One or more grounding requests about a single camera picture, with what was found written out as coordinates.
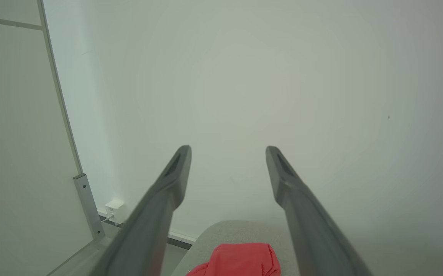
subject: white power adapter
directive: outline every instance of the white power adapter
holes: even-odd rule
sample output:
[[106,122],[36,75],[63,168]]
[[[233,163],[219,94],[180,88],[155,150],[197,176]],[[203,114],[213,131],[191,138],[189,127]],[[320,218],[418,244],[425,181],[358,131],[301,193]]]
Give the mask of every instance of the white power adapter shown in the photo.
[[115,223],[123,223],[126,220],[125,204],[119,199],[113,199],[106,204],[106,213],[109,220]]

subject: metal bracket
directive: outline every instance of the metal bracket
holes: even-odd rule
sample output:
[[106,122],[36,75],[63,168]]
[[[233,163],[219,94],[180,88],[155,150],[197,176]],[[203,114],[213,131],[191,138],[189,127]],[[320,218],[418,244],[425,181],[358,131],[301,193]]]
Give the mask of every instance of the metal bracket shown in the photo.
[[73,177],[73,182],[77,188],[85,217],[87,218],[90,230],[92,231],[92,237],[94,237],[95,240],[102,239],[105,236],[104,229],[102,228],[99,213],[97,212],[97,207],[95,206],[94,198],[92,197],[92,191],[90,190],[87,175],[81,173],[80,175]]

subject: white door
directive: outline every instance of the white door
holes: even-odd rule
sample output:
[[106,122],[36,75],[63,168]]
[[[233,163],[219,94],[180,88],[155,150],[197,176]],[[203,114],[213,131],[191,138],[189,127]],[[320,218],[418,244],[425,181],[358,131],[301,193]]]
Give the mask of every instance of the white door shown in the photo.
[[45,276],[92,241],[38,3],[0,0],[0,275]]

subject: red fabric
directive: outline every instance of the red fabric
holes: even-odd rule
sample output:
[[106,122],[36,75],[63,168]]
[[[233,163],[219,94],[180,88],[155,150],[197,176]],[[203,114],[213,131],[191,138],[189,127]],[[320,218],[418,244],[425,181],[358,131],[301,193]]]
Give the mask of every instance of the red fabric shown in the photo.
[[267,243],[221,244],[210,261],[195,267],[186,276],[280,276],[281,267]]

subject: gray horizontal strip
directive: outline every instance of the gray horizontal strip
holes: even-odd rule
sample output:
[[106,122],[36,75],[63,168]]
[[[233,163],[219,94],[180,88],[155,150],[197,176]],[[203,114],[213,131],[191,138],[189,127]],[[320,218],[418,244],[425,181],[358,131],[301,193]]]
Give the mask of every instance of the gray horizontal strip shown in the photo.
[[21,23],[21,22],[16,22],[16,21],[10,21],[10,20],[5,20],[5,19],[0,19],[0,24],[14,26],[14,27],[27,28],[27,29],[33,29],[33,30],[43,30],[43,26],[28,24],[28,23]]

